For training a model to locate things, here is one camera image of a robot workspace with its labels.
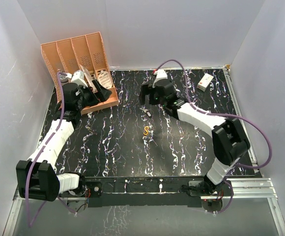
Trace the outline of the orange carabiner keyring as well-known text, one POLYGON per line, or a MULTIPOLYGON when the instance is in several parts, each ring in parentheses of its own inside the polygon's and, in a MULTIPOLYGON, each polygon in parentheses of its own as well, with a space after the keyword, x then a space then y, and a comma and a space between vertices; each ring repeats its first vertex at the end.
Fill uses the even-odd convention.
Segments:
POLYGON ((145 126, 144 127, 144 130, 143 130, 143 135, 144 136, 147 136, 149 134, 149 127, 148 126, 145 126))

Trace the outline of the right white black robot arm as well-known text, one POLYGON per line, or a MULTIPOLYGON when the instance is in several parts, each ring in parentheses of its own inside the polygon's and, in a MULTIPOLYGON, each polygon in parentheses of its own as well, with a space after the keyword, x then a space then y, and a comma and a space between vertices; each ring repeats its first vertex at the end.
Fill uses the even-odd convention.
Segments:
POLYGON ((238 118, 213 116, 209 112, 194 109, 186 99, 180 98, 169 79, 161 79, 153 84, 143 84, 139 101, 150 105, 160 105, 171 117, 189 123, 204 131, 212 138, 214 162, 203 181, 193 190, 216 195, 231 168, 250 149, 250 142, 238 118))

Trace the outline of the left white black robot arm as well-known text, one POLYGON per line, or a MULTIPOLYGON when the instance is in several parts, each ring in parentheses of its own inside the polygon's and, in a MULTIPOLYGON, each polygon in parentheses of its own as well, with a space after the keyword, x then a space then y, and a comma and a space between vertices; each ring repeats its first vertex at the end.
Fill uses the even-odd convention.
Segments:
POLYGON ((106 102, 112 92, 93 80, 96 91, 76 83, 66 83, 59 87, 60 102, 51 127, 36 151, 27 159, 20 160, 16 166, 20 196, 25 200, 35 199, 54 201, 58 195, 71 191, 82 196, 87 184, 77 173, 56 174, 56 162, 63 146, 73 134, 81 120, 85 107, 106 102))

